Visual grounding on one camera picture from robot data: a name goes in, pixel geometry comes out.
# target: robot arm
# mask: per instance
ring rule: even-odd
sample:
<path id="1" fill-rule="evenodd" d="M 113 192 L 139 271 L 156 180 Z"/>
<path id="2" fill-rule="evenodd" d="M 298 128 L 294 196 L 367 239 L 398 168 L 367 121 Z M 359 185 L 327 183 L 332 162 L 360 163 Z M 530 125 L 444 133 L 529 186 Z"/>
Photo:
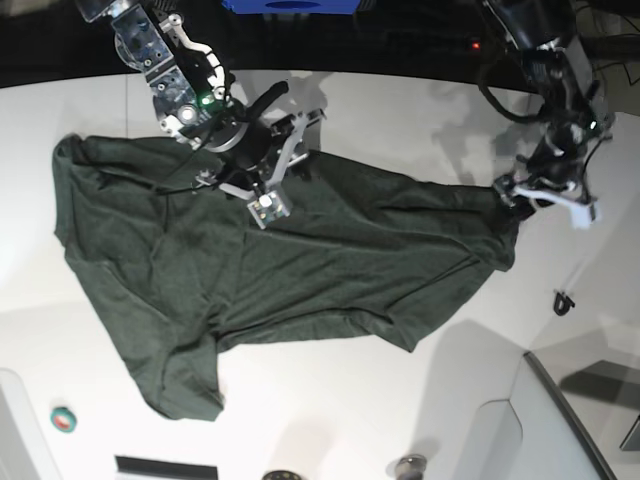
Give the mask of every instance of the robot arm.
<path id="1" fill-rule="evenodd" d="M 577 34 L 570 1 L 476 1 L 501 53 L 519 63 L 544 99 L 536 115 L 508 112 L 486 84 L 492 64 L 481 69 L 480 90 L 496 110 L 512 121 L 545 125 L 533 154 L 518 157 L 516 169 L 498 178 L 494 187 L 510 207 L 523 202 L 563 205 L 576 228 L 588 228 L 597 220 L 598 208 L 587 185 L 584 158 L 591 142 L 597 148 L 609 138 L 614 117 Z M 112 18 L 116 49 L 125 63 L 144 74 L 162 130 L 194 151 L 215 152 L 224 162 L 219 172 L 200 172 L 194 188 L 220 188 L 243 199 L 261 228 L 288 216 L 291 205 L 280 182 L 288 167 L 308 155 L 302 135 L 322 112 L 289 115 L 267 125 L 261 114 L 286 93 L 287 85 L 274 85 L 246 107 L 231 97 L 231 76 L 220 59 L 211 47 L 189 38 L 179 13 L 138 0 L 77 2 L 88 22 Z"/>
<path id="2" fill-rule="evenodd" d="M 590 143 L 597 148 L 610 138 L 614 116 L 608 112 L 603 87 L 576 31 L 568 0 L 479 0 L 485 21 L 500 48 L 521 66 L 527 80 L 544 99 L 537 115 L 519 117 L 506 112 L 489 92 L 483 69 L 482 93 L 512 121 L 540 122 L 545 133 L 528 157 L 519 157 L 516 170 L 496 180 L 503 201 L 514 207 L 523 199 L 540 206 L 569 208 L 575 228 L 589 228 L 598 219 L 584 158 Z"/>
<path id="3" fill-rule="evenodd" d="M 289 167 L 308 156 L 302 136 L 321 111 L 268 125 L 261 115 L 287 93 L 286 82 L 243 105 L 230 95 L 231 75 L 220 59 L 211 47 L 189 38 L 175 11 L 136 0 L 78 0 L 78 6 L 88 22 L 112 18 L 116 50 L 145 76 L 160 128 L 194 152 L 216 153 L 224 163 L 220 171 L 199 172 L 193 189 L 219 188 L 244 200 L 260 228 L 289 215 L 280 183 Z"/>

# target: dark background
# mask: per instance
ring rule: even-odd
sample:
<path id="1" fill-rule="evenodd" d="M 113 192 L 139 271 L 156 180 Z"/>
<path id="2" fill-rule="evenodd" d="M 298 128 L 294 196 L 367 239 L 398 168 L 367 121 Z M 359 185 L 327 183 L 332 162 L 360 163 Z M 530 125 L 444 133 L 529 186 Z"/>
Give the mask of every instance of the dark background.
<path id="1" fill-rule="evenodd" d="M 626 13 L 639 8 L 636 0 L 591 3 Z M 352 16 L 236 15 L 219 0 L 179 0 L 177 7 L 191 38 L 210 44 L 230 70 L 343 71 L 475 83 L 488 46 L 474 0 L 378 0 L 373 10 Z M 471 48 L 475 41 L 480 51 Z M 0 87 L 130 72 L 115 53 L 109 20 L 85 23 L 73 0 L 18 17 L 0 11 L 0 45 Z M 527 89 L 510 61 L 498 64 L 489 80 Z"/>

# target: black bracket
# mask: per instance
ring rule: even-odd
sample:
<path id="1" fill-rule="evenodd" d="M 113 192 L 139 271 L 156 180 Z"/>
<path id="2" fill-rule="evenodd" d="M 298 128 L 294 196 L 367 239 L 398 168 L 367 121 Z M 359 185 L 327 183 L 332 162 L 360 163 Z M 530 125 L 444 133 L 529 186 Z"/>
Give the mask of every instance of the black bracket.
<path id="1" fill-rule="evenodd" d="M 556 299 L 553 302 L 553 311 L 556 312 L 556 315 L 564 317 L 575 306 L 575 302 L 571 300 L 569 295 L 564 292 L 556 292 Z"/>

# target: dark green t-shirt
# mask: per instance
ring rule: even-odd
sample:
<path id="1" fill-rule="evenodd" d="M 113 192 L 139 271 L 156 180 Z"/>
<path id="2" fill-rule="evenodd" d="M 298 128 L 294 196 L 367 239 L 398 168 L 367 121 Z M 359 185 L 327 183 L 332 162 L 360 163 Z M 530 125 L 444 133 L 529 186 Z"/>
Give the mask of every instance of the dark green t-shirt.
<path id="1" fill-rule="evenodd" d="M 420 183 L 324 153 L 287 177 L 266 230 L 222 192 L 149 186 L 189 150 L 171 139 L 67 137 L 56 235 L 149 405 L 213 420 L 216 357 L 242 343 L 377 335 L 406 350 L 514 261 L 517 224 L 491 189 Z M 199 153 L 171 182 L 217 159 Z"/>

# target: blue box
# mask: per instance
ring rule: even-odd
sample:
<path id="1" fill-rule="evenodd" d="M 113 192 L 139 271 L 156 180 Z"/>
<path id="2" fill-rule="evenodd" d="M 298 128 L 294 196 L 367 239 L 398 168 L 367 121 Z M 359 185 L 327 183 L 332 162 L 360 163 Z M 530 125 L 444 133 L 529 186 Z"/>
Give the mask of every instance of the blue box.
<path id="1" fill-rule="evenodd" d="M 329 13 L 351 15 L 360 0 L 224 0 L 222 4 L 234 13 Z"/>

